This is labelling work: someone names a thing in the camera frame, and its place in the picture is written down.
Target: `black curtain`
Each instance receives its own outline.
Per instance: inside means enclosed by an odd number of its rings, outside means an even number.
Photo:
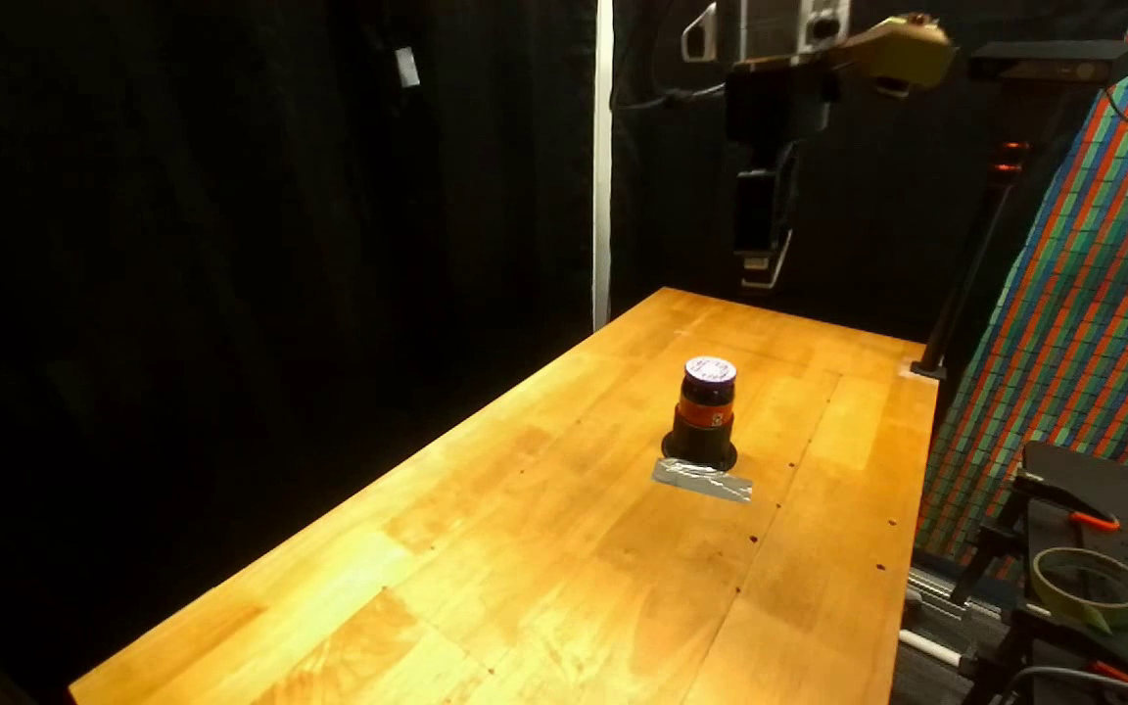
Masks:
[[[570,343],[586,123],[586,2],[0,2],[0,663],[61,693]]]
[[[721,81],[716,68],[680,68],[676,59],[676,30],[700,6],[704,0],[619,0],[619,100]],[[973,248],[969,220],[988,160],[997,151],[997,136],[1011,136],[997,85],[968,81],[968,53],[994,40],[1120,40],[1128,0],[854,0],[848,6],[854,30],[912,6],[941,14],[958,59],[943,85],[903,100],[854,74],[841,79],[831,128],[801,147],[787,271],[757,300],[925,339]],[[951,350],[956,373],[969,358],[1086,106],[1086,96],[1044,94],[1050,128],[1011,198],[1002,241]],[[619,296],[633,300],[653,283],[747,296],[737,288],[727,220],[732,172],[744,151],[723,142],[721,100],[621,110],[616,160]]]

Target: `black backdrop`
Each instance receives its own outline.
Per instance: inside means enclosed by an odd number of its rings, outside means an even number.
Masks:
[[[680,68],[676,30],[704,0],[619,0],[619,100],[661,85],[708,85],[712,68]],[[988,160],[997,147],[997,85],[968,81],[968,53],[992,40],[1120,40],[1128,0],[854,0],[854,30],[891,13],[930,13],[958,42],[941,90],[903,100],[841,79],[834,123],[801,151],[794,248],[779,287],[760,305],[885,330],[925,339],[947,287],[973,251],[969,220]],[[997,248],[947,350],[941,410],[992,317],[1006,267],[1039,214],[1044,185],[1086,117],[1086,94],[1044,94],[1032,164],[1019,180]],[[616,267],[619,305],[657,283],[747,296],[732,273],[732,172],[723,110],[673,106],[619,112]]]
[[[570,343],[586,124],[586,2],[0,2],[6,675],[59,696]]]

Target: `wall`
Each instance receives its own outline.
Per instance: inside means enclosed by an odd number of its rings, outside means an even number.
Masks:
[[[921,553],[958,561],[1026,437],[1128,461],[1128,124],[1105,96],[935,436]]]

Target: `wooden table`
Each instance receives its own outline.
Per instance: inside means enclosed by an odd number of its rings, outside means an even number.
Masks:
[[[727,358],[747,506],[650,479]],[[887,702],[921,343],[657,288],[71,685],[76,702]]]

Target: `patterned fabric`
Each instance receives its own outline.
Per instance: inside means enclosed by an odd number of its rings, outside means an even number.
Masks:
[[[935,436],[921,553],[958,561],[1026,437],[1128,461],[1128,124],[1096,96]]]

